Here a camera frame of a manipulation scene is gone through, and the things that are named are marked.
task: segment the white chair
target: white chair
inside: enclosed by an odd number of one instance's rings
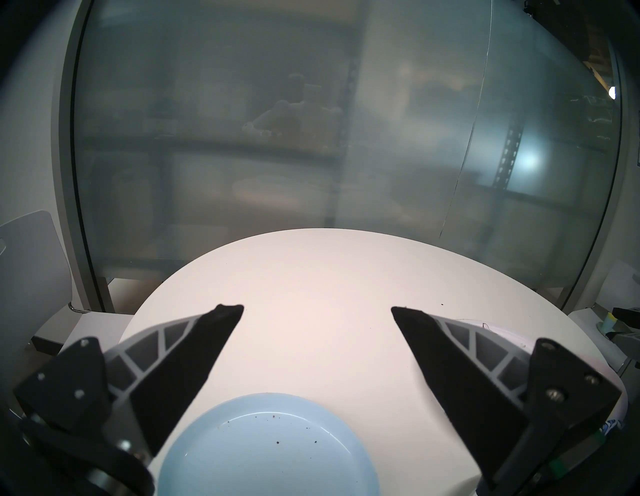
[[[40,210],[1,225],[0,390],[10,387],[20,349],[65,305],[83,315],[63,349],[86,336],[97,337],[103,351],[118,344],[133,316],[76,310],[71,297],[71,272],[51,215]]]

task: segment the white wall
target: white wall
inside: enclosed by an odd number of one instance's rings
[[[575,309],[590,307],[595,303],[598,291],[613,262],[622,260],[640,270],[640,166],[638,166],[638,111],[640,93],[638,87],[627,76],[628,91],[623,90],[623,112],[628,122],[629,146],[625,157],[620,157],[618,166],[625,167],[625,176],[618,198],[616,213],[591,277],[578,299]]]
[[[46,210],[61,240],[51,165],[51,104],[79,4],[64,0],[56,7],[23,47],[0,87],[0,224]],[[76,283],[72,284],[74,306],[80,307]],[[78,318],[64,308],[38,335],[64,342]]]

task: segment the screw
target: screw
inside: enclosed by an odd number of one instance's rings
[[[598,384],[600,384],[600,379],[598,379],[596,376],[592,374],[585,375],[584,380],[587,381],[592,386],[597,386]]]
[[[551,401],[555,401],[556,403],[562,403],[564,401],[564,394],[559,389],[550,387],[549,389],[547,389],[546,393],[547,393],[547,397]]]
[[[118,441],[116,446],[123,451],[126,451],[126,452],[131,451],[131,443],[126,439],[121,439],[120,441]]]

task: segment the metal frame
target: metal frame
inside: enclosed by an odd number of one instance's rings
[[[585,286],[593,269],[600,258],[604,243],[609,236],[609,230],[611,229],[611,223],[613,222],[616,209],[618,207],[618,199],[620,198],[620,191],[622,189],[622,183],[625,178],[625,170],[627,169],[627,158],[630,152],[631,144],[637,142],[637,138],[634,139],[630,133],[629,119],[631,118],[631,112],[629,111],[629,98],[628,87],[629,80],[625,70],[624,64],[616,57],[616,51],[613,45],[609,42],[609,54],[611,55],[611,65],[613,67],[613,81],[616,87],[616,100],[614,104],[618,105],[620,109],[620,140],[618,143],[618,156],[616,158],[616,169],[614,171],[614,178],[611,184],[611,190],[609,191],[609,198],[607,199],[607,205],[605,206],[604,215],[600,222],[600,228],[593,240],[591,250],[587,255],[587,259],[584,261],[582,270],[578,279],[572,287],[565,287],[560,293],[558,298],[558,307],[565,313],[569,314],[573,311],[574,307],[578,303],[578,299],[582,296]]]
[[[54,81],[51,108],[51,162],[53,184],[62,238],[82,306],[88,310],[113,312],[104,278],[93,272],[77,201],[73,111],[77,61],[93,0],[81,0],[74,20],[60,78]]]

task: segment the bolt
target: bolt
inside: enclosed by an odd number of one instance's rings
[[[549,389],[547,389],[546,393],[547,393],[547,397],[551,401],[554,401],[556,403],[562,403],[564,401],[564,393],[559,389],[550,387]]]
[[[598,379],[596,376],[592,374],[585,375],[584,380],[587,381],[592,386],[597,386],[598,384],[600,384],[600,379]]]

